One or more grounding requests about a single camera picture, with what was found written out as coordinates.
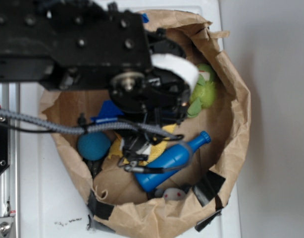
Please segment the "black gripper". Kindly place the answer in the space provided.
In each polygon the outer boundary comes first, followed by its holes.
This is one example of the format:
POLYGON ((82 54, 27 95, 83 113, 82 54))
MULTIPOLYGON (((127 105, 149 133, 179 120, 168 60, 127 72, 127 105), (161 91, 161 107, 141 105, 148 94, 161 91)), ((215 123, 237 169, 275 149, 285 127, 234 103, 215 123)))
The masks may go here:
POLYGON ((160 119, 184 119, 191 95, 189 85, 166 70, 148 75, 125 72, 112 78, 109 95, 126 114, 151 113, 160 119))

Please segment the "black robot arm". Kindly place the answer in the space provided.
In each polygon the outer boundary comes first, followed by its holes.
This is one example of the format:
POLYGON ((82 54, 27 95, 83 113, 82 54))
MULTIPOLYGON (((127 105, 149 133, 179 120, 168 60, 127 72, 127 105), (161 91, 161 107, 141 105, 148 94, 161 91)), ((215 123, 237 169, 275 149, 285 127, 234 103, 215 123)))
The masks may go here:
POLYGON ((126 114, 185 119, 198 78, 180 45, 143 17, 91 0, 0 0, 0 83, 107 89, 126 114))

